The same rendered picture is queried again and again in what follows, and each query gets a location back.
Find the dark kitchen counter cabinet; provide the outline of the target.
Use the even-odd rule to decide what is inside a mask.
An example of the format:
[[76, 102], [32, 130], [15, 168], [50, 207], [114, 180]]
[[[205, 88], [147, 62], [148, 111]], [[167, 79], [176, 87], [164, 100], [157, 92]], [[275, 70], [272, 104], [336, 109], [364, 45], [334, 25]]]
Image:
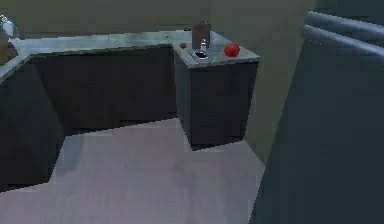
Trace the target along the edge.
[[242, 140], [260, 58], [227, 57], [228, 39], [210, 40], [202, 51], [188, 31], [10, 39], [18, 55], [0, 66], [0, 192], [48, 182], [76, 134], [177, 118], [194, 151]]

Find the dark grey fridge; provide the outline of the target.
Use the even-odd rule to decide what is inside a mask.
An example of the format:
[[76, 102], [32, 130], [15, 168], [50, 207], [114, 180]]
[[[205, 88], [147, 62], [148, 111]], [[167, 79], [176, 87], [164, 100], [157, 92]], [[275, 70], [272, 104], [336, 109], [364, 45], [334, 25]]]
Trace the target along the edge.
[[[384, 0], [311, 11], [384, 26]], [[248, 224], [384, 224], [384, 59], [303, 38]]]

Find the large red tomato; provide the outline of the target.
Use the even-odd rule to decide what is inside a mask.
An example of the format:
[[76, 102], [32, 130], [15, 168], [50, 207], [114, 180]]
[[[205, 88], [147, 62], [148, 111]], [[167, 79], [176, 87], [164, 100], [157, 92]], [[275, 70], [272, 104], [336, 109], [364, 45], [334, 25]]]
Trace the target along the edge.
[[223, 52], [227, 57], [236, 57], [240, 52], [240, 47], [236, 43], [228, 43], [225, 45]]

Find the dark red box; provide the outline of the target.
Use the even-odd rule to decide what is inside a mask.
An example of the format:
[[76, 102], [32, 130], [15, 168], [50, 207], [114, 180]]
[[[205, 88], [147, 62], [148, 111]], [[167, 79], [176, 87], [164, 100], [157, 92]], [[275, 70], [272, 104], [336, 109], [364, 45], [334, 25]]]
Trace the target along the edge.
[[200, 49], [201, 44], [205, 43], [206, 47], [210, 45], [211, 24], [208, 22], [200, 22], [192, 26], [192, 48]]

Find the brown sink basin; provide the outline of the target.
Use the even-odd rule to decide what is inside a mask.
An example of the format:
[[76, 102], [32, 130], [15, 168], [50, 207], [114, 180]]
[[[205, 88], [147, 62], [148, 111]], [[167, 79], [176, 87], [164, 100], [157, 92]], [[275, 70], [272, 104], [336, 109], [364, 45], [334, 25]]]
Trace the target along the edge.
[[0, 66], [7, 64], [17, 55], [17, 50], [9, 41], [7, 34], [3, 31], [0, 31]]

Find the silver tap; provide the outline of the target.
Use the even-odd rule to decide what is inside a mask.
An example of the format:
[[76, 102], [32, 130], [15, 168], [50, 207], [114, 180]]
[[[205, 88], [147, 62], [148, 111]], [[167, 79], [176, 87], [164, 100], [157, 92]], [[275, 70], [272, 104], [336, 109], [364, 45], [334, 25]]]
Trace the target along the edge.
[[5, 15], [0, 15], [0, 30], [4, 31], [10, 39], [17, 39], [19, 37], [17, 26]]

